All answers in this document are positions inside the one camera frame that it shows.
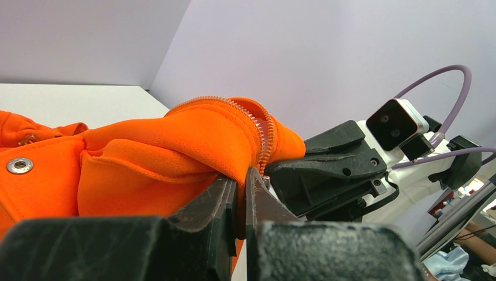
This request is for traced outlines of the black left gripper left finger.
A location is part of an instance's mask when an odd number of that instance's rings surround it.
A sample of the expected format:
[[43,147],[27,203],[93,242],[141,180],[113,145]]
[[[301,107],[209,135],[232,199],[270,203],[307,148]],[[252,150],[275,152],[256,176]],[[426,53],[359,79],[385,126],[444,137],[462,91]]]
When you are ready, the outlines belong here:
[[235,181],[173,215],[24,220],[1,243],[2,280],[230,280]]

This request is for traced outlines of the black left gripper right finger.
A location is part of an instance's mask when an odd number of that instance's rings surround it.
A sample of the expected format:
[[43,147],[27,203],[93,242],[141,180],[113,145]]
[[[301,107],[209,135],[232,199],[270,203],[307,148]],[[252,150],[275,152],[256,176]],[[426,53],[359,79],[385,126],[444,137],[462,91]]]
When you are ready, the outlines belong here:
[[257,169],[246,175],[249,280],[425,280],[415,248],[396,228],[305,222],[269,193]]

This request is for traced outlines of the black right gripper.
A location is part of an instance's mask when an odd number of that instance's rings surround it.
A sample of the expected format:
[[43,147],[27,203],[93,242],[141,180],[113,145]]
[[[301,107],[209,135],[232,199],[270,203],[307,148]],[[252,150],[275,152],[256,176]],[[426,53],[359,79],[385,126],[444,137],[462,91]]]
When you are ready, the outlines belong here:
[[304,141],[307,156],[269,164],[265,174],[278,199],[308,221],[392,222],[442,188],[443,159],[422,163],[410,141],[385,151],[364,121],[346,121]]

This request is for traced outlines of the orange zip-up jacket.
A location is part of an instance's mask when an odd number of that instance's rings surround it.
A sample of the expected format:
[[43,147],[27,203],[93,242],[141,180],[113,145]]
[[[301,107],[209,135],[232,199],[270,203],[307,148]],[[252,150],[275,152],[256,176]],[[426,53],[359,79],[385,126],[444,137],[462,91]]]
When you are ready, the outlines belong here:
[[51,128],[1,112],[1,235],[30,218],[169,216],[224,174],[236,180],[245,239],[246,175],[300,159],[304,141],[258,102],[198,97],[153,119]]

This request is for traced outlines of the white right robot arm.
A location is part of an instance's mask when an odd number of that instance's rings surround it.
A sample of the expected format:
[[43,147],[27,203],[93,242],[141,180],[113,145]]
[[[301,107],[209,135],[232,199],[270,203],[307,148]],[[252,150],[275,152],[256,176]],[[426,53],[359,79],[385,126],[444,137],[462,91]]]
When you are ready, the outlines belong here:
[[266,166],[278,199],[309,221],[391,223],[440,190],[456,190],[483,164],[476,143],[459,135],[410,161],[384,151],[364,121],[346,121],[305,141],[305,156]]

